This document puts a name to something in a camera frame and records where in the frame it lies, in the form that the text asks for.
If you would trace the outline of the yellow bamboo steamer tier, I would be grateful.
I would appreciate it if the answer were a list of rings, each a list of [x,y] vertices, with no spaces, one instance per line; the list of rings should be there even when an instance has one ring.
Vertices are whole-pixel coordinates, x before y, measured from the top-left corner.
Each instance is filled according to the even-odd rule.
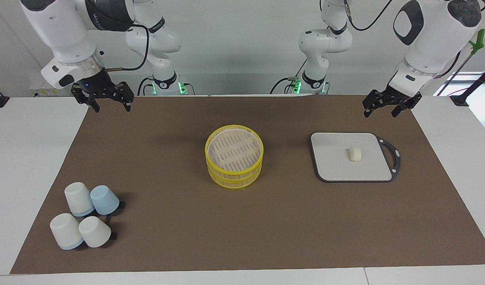
[[[262,167],[264,144],[251,128],[225,125],[208,136],[204,153],[216,174],[247,177]]]
[[[217,176],[209,167],[207,168],[207,170],[210,175],[210,178],[215,184],[217,184],[218,186],[222,186],[225,189],[237,190],[237,189],[244,189],[245,187],[253,184],[259,177],[262,170],[262,166],[259,166],[257,168],[257,171],[249,175],[249,177],[245,177],[244,179],[239,179],[239,180],[224,179],[222,177]]]

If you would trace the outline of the white box with labels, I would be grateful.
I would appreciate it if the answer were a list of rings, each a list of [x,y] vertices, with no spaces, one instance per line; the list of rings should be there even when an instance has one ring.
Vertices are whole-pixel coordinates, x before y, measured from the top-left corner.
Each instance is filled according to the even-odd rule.
[[[59,96],[59,92],[56,88],[51,86],[44,78],[34,78],[30,79],[30,91],[34,97],[37,96]]]

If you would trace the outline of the white cutting board dark rim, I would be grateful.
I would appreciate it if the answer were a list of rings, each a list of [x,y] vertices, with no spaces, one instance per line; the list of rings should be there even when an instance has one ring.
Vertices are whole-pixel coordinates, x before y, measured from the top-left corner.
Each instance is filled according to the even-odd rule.
[[[315,132],[310,143],[313,167],[323,182],[391,182],[400,171],[397,148],[371,132]],[[360,162],[350,160],[350,147],[361,148]]]

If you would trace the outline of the black clamp stand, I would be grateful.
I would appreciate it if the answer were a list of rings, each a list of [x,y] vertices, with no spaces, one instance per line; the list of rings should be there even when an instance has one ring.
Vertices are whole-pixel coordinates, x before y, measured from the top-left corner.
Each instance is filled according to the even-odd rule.
[[[463,92],[463,94],[450,96],[450,99],[456,106],[468,107],[469,104],[466,102],[468,96],[483,84],[485,84],[485,72],[476,81],[474,81],[474,83],[472,83],[472,85],[470,85],[465,92]]]

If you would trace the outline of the white plastic cup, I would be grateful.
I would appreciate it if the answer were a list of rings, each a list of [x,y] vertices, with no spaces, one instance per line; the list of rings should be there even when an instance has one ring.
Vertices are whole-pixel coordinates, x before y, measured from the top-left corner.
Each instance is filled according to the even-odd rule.
[[[64,195],[75,217],[84,217],[95,210],[90,192],[83,182],[69,184],[64,189]]]
[[[95,216],[84,218],[79,223],[78,230],[85,243],[92,248],[107,243],[112,233],[111,228]]]
[[[72,250],[85,241],[78,229],[79,222],[70,213],[55,216],[49,227],[60,249]]]

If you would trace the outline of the light blue plastic cup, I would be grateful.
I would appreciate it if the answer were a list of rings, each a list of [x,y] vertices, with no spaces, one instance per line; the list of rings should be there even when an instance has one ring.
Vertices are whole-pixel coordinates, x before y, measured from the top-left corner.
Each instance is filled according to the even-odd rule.
[[[99,215],[110,215],[120,205],[120,200],[106,185],[99,185],[90,192],[93,206]]]

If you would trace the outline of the green tipped thin pole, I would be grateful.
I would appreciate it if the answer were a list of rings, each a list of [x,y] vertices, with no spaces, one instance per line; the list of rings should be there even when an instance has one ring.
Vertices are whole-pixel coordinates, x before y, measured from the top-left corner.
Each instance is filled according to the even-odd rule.
[[[459,72],[465,67],[465,65],[468,63],[468,61],[474,56],[474,54],[477,53],[477,51],[483,49],[484,47],[484,35],[485,35],[485,29],[481,29],[478,31],[477,36],[476,36],[476,41],[473,42],[472,40],[469,40],[468,43],[472,46],[472,50],[470,51],[470,54],[467,56],[467,58],[464,60],[464,62],[458,67],[458,69],[450,76],[447,81],[445,81],[443,87],[440,89],[440,91],[436,94],[436,96],[440,96],[442,92],[450,85],[450,83],[453,81],[455,76],[459,74]]]

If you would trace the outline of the brown table mat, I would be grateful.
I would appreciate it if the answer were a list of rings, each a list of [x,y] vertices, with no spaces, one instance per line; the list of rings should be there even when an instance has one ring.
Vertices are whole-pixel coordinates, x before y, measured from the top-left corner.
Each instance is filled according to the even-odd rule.
[[[140,97],[130,112],[87,110],[29,231],[13,274],[485,264],[485,238],[410,111],[363,115],[361,96]],[[210,178],[204,146],[245,125],[264,144],[246,189]],[[315,132],[371,132],[396,146],[388,183],[325,183]],[[116,240],[64,251],[49,223],[73,182],[105,184],[126,202]]]

